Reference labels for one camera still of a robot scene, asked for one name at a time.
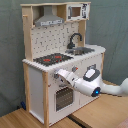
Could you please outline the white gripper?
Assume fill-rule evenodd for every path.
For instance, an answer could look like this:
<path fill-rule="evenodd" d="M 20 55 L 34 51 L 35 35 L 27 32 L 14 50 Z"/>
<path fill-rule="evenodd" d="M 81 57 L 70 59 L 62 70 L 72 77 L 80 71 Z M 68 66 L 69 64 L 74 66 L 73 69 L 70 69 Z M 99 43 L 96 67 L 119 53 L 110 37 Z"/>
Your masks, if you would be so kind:
<path fill-rule="evenodd" d="M 63 81 L 64 84 L 66 84 L 69 87 L 73 87 L 75 81 L 79 79 L 79 77 L 75 75 L 73 72 L 69 72 L 64 69 L 57 70 L 56 75 Z"/>

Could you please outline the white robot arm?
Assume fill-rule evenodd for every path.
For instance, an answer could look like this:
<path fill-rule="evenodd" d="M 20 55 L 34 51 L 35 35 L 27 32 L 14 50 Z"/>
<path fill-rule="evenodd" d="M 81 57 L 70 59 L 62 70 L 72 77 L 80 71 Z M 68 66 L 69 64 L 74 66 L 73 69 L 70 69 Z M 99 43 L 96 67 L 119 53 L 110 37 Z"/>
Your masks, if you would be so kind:
<path fill-rule="evenodd" d="M 101 73 L 96 68 L 80 68 L 75 72 L 60 68 L 55 75 L 63 84 L 86 96 L 96 97 L 100 93 L 128 96 L 128 78 L 121 85 L 108 85 L 103 82 Z"/>

